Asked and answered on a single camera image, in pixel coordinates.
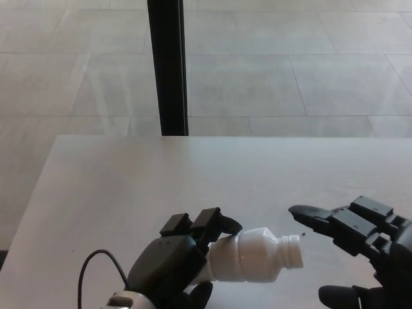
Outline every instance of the black cable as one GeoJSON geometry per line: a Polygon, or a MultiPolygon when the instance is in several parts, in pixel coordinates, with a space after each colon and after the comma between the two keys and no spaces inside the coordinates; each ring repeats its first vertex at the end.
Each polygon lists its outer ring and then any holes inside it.
{"type": "Polygon", "coordinates": [[[99,253],[103,253],[103,254],[107,255],[112,260],[113,264],[115,264],[120,276],[123,279],[124,285],[126,286],[126,290],[130,290],[129,283],[127,282],[127,277],[124,274],[124,271],[122,270],[122,267],[119,265],[119,263],[116,260],[115,256],[112,253],[110,253],[109,251],[104,250],[104,249],[96,250],[96,251],[92,252],[86,258],[86,260],[83,263],[82,270],[80,271],[79,285],[77,286],[77,309],[82,309],[82,287],[83,287],[84,272],[86,271],[86,267],[87,267],[88,263],[90,262],[91,258],[93,256],[95,256],[96,254],[99,254],[99,253]]]}

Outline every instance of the tiled floor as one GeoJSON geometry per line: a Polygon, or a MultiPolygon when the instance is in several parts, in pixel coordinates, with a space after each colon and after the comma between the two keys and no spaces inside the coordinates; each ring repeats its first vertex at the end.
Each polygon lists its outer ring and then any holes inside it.
{"type": "MultiPolygon", "coordinates": [[[[192,135],[412,137],[412,0],[184,0],[192,135]]],[[[0,0],[0,249],[58,134],[158,136],[146,0],[0,0]]]]}

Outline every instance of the table surface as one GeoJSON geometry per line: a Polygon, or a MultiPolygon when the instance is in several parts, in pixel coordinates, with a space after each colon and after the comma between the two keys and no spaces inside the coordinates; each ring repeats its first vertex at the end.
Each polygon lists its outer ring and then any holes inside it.
{"type": "MultiPolygon", "coordinates": [[[[287,208],[346,205],[363,194],[412,217],[412,140],[58,137],[0,272],[7,309],[76,308],[86,256],[105,248],[128,272],[170,215],[221,207],[245,229],[302,238],[305,268],[275,283],[216,283],[209,308],[321,308],[321,285],[377,285],[353,258],[287,208]]],[[[122,282],[105,256],[86,271],[84,308],[122,282]]]]}

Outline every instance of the bottle neck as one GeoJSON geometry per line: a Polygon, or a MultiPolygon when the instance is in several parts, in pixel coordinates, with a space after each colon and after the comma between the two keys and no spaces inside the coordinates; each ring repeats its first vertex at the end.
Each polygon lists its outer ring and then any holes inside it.
{"type": "Polygon", "coordinates": [[[287,269],[303,268],[299,236],[282,236],[278,238],[279,249],[283,260],[283,267],[287,269]]]}

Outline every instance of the white plastic bottle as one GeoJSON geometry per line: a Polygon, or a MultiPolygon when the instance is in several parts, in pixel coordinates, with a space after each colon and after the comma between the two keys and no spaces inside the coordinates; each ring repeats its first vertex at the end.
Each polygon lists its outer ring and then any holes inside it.
{"type": "Polygon", "coordinates": [[[192,283],[273,282],[282,268],[302,267],[299,236],[276,238],[263,227],[211,243],[207,264],[192,283]]]}

